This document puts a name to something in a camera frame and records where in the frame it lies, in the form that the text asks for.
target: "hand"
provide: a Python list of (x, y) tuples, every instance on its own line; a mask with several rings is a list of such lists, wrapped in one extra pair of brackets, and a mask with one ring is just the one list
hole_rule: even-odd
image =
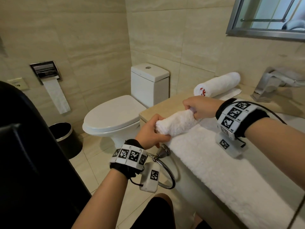
[(154, 115), (139, 131), (135, 139), (140, 143), (140, 145), (146, 150), (152, 148), (154, 145), (157, 148), (160, 147), (160, 142), (168, 142), (171, 139), (170, 135), (161, 135), (156, 133), (155, 124), (158, 120), (163, 120), (164, 118), (159, 114)]
[(213, 99), (205, 96), (192, 96), (182, 103), (185, 107), (185, 110), (188, 110), (190, 107), (196, 109), (196, 113), (194, 114), (194, 118), (196, 120), (202, 118), (213, 118), (223, 103), (223, 100)]

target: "trash can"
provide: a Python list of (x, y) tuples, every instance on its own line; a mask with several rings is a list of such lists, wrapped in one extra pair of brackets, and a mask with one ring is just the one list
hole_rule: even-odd
[(71, 124), (61, 122), (49, 127), (51, 133), (55, 137), (61, 147), (66, 158), (71, 159), (80, 153), (83, 144), (73, 130)]

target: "toilet paper holder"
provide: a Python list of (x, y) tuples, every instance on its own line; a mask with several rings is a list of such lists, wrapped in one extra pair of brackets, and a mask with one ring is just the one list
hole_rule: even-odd
[(49, 77), (55, 77), (58, 81), (63, 80), (54, 61), (32, 63), (30, 67), (41, 85), (43, 85), (41, 79)]

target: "toilet seat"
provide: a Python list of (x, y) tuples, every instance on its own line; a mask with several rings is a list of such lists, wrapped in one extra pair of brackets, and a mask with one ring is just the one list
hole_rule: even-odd
[(139, 121), (146, 108), (132, 96), (120, 96), (92, 109), (84, 119), (83, 128), (93, 132), (118, 130)]

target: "forearm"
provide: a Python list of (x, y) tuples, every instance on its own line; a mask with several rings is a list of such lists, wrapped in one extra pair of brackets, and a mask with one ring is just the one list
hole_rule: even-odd
[(263, 118), (245, 136), (283, 173), (305, 190), (305, 134), (279, 121)]
[(73, 229), (114, 229), (127, 188), (124, 174), (111, 169), (82, 210)]

